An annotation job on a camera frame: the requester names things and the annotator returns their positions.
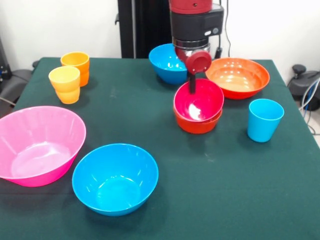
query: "magenta bowl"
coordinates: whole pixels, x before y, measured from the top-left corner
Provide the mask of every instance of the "magenta bowl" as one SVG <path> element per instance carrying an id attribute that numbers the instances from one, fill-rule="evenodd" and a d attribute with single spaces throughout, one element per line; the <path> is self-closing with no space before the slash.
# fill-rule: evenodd
<path id="1" fill-rule="evenodd" d="M 195 93 L 189 92 L 189 82 L 177 90 L 173 108 L 181 118 L 189 122 L 205 122 L 221 111 L 224 101 L 224 93 L 217 84 L 198 78 L 195 80 Z"/>

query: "white wall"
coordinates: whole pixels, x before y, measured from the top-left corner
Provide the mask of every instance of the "white wall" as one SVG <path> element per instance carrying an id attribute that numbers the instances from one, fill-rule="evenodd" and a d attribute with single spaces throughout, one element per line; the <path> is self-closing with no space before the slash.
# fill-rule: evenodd
<path id="1" fill-rule="evenodd" d="M 0 0 L 0 37 L 13 70 L 84 51 L 121 58 L 117 0 Z"/>
<path id="2" fill-rule="evenodd" d="M 70 51 L 120 58 L 119 25 L 114 25 L 117 3 L 0 0 L 0 36 L 12 69 L 30 68 L 43 56 L 59 57 Z M 320 69 L 320 1 L 229 0 L 229 11 L 232 57 L 273 59 L 285 81 L 293 64 Z M 211 42 L 214 52 L 217 38 Z M 225 57 L 225 36 L 222 47 Z"/>
<path id="3" fill-rule="evenodd" d="M 226 0 L 222 0 L 226 9 Z M 231 57 L 274 60 L 285 82 L 292 66 L 320 70 L 320 1 L 229 0 Z M 222 39 L 223 57 L 228 44 Z M 216 50 L 217 38 L 211 40 Z"/>

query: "pink bowl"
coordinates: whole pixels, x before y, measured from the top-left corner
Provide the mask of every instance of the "pink bowl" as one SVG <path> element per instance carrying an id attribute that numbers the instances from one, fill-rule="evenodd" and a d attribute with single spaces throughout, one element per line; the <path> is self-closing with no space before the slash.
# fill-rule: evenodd
<path id="1" fill-rule="evenodd" d="M 199 78 L 195 80 L 195 93 L 190 94 L 189 82 L 175 93 L 173 108 L 181 118 L 189 122 L 204 122 L 217 115 L 224 105 L 224 93 L 214 82 Z"/>
<path id="2" fill-rule="evenodd" d="M 0 119 L 0 178 L 40 187 L 61 178 L 85 142 L 86 126 L 74 112 L 35 106 Z"/>

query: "cup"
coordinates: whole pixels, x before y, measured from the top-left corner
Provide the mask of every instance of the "cup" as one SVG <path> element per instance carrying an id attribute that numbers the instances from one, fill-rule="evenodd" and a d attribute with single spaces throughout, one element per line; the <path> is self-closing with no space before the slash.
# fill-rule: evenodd
<path id="1" fill-rule="evenodd" d="M 80 71 L 74 66 L 60 66 L 49 73 L 56 95 L 64 104 L 74 104 L 80 96 Z"/>
<path id="2" fill-rule="evenodd" d="M 247 134 L 258 143 L 268 142 L 285 114 L 284 108 L 270 99 L 257 99 L 249 105 Z"/>
<path id="3" fill-rule="evenodd" d="M 72 66 L 80 70 L 80 87 L 88 84 L 90 57 L 81 51 L 69 52 L 60 59 L 62 66 Z"/>

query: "orange cup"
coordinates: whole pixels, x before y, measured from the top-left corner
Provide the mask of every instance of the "orange cup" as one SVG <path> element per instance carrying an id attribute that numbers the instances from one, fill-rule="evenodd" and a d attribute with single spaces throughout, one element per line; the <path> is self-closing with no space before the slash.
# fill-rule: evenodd
<path id="1" fill-rule="evenodd" d="M 56 95 L 64 104 L 74 104 L 80 96 L 80 71 L 74 66 L 60 66 L 49 73 Z"/>
<path id="2" fill-rule="evenodd" d="M 69 52 L 60 59 L 62 66 L 72 66 L 80 70 L 80 87 L 88 84 L 90 75 L 90 57 L 81 51 Z"/>
<path id="3" fill-rule="evenodd" d="M 190 134 L 205 134 L 210 132 L 215 128 L 217 125 L 219 118 L 222 115 L 221 111 L 215 115 L 213 118 L 203 122 L 194 122 L 194 121 L 187 121 L 186 119 L 182 118 L 175 109 L 173 109 L 176 122 L 178 123 L 179 127 L 182 128 L 184 131 Z"/>

